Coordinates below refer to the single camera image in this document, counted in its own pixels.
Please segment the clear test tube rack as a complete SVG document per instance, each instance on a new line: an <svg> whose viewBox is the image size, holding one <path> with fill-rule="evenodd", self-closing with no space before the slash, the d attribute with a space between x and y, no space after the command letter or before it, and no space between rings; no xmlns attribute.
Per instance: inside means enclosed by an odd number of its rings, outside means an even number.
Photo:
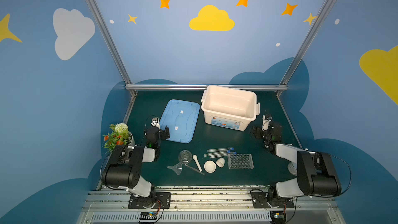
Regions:
<svg viewBox="0 0 398 224"><path fill-rule="evenodd" d="M252 154L228 154L228 167L231 170L252 170Z"/></svg>

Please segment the test tube blue cap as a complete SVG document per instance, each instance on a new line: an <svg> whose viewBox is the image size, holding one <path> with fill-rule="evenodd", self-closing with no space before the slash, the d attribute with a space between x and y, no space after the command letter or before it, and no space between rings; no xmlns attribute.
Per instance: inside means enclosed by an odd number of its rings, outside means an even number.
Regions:
<svg viewBox="0 0 398 224"><path fill-rule="evenodd" d="M225 157L228 155L235 155L236 152L222 152L222 153L215 153L210 155L210 158L220 158L220 157Z"/></svg>
<svg viewBox="0 0 398 224"><path fill-rule="evenodd" d="M204 154L204 157L210 157L210 155L215 154L215 153L222 153L222 152L210 152L210 153L206 153L206 154Z"/></svg>
<svg viewBox="0 0 398 224"><path fill-rule="evenodd" d="M223 152L223 151L230 151L234 150L233 147L227 147L227 148L217 148L217 149L208 149L207 152Z"/></svg>

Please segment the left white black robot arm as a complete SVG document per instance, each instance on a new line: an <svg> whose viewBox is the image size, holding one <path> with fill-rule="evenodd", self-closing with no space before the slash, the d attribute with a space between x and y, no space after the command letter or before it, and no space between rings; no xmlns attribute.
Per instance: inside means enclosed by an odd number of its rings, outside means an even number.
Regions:
<svg viewBox="0 0 398 224"><path fill-rule="evenodd" d="M143 163L154 162L160 155L160 145L170 138L170 129L160 129L157 125L144 131L145 146L131 146L132 140L128 126L124 123L111 124L111 134L104 135L105 147L110 156L101 169L101 182L113 190L125 189L136 198L156 200L152 183L141 176Z"/></svg>

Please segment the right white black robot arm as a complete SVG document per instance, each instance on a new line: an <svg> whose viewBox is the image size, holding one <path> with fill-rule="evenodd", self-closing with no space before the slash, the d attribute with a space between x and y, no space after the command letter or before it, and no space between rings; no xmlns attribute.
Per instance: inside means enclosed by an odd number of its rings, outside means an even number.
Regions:
<svg viewBox="0 0 398 224"><path fill-rule="evenodd" d="M264 121L253 127L251 134L263 141L273 155L289 161L296 168L295 178L272 184L267 201L278 206L290 199L303 196L337 197L343 193L332 156L325 152L308 151L282 142L282 127Z"/></svg>

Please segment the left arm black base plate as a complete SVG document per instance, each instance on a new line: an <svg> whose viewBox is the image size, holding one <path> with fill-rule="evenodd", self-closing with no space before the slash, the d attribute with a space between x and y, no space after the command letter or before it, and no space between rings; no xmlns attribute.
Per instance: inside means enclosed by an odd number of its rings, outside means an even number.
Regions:
<svg viewBox="0 0 398 224"><path fill-rule="evenodd" d="M170 192L156 192L149 197L130 196L128 209L169 209L171 204Z"/></svg>

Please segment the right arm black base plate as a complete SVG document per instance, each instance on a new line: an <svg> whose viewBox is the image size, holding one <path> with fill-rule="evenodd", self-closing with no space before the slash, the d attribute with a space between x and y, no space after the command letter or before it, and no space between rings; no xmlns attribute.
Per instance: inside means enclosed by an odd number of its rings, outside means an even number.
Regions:
<svg viewBox="0 0 398 224"><path fill-rule="evenodd" d="M273 190L269 192L253 189L249 192L254 208L294 208L291 198L279 197Z"/></svg>

